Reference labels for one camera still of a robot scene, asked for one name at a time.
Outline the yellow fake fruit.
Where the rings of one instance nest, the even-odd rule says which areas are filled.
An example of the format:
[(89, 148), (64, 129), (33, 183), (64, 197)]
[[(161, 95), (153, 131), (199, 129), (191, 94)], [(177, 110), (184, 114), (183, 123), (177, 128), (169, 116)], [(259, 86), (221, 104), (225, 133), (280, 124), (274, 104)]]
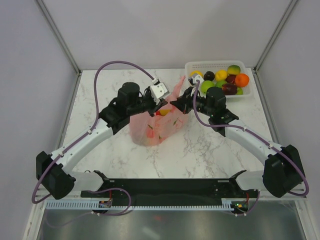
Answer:
[(160, 109), (158, 112), (159, 112), (159, 115), (164, 117), (166, 116), (171, 110), (170, 109)]

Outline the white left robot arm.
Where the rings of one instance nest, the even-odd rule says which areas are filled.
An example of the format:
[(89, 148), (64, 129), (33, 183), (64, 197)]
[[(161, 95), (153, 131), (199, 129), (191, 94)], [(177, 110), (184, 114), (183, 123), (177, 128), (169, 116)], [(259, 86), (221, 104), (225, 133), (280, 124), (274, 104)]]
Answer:
[(130, 118), (141, 113), (154, 116), (156, 111), (167, 104), (169, 90), (163, 82), (145, 89), (140, 96), (140, 87), (126, 82), (117, 96), (102, 111), (98, 112), (93, 125), (73, 142), (48, 154), (44, 151), (36, 156), (36, 178), (56, 200), (66, 197), (76, 186), (81, 191), (93, 191), (98, 197), (105, 197), (110, 186), (104, 175), (95, 171), (75, 176), (74, 167), (95, 147), (111, 138), (129, 124)]

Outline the pink plastic bag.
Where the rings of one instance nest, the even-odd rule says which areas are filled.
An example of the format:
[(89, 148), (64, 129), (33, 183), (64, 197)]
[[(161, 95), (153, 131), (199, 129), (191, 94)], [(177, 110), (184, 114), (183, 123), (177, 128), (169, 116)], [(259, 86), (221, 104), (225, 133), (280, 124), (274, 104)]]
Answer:
[(173, 88), (172, 93), (165, 99), (167, 105), (160, 110), (170, 110), (165, 116), (152, 117), (148, 112), (134, 115), (130, 118), (129, 134), (133, 143), (140, 146), (156, 146), (167, 138), (180, 131), (189, 120), (187, 114), (183, 114), (170, 101), (175, 101), (179, 96), (186, 77), (180, 78)]

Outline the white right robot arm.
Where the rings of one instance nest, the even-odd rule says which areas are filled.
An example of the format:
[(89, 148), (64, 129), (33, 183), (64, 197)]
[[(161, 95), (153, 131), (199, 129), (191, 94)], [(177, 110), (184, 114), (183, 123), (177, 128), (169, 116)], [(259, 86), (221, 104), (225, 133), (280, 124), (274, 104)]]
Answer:
[(292, 146), (282, 146), (258, 134), (233, 114), (226, 106), (226, 96), (218, 87), (210, 87), (205, 97), (198, 96), (198, 89), (189, 87), (183, 95), (171, 104), (183, 114), (193, 111), (208, 117), (203, 126), (213, 129), (230, 139), (263, 165), (262, 171), (241, 171), (234, 175), (235, 181), (228, 185), (229, 193), (241, 197), (247, 190), (267, 190), (271, 195), (281, 198), (285, 194), (305, 197), (309, 193), (298, 150)]

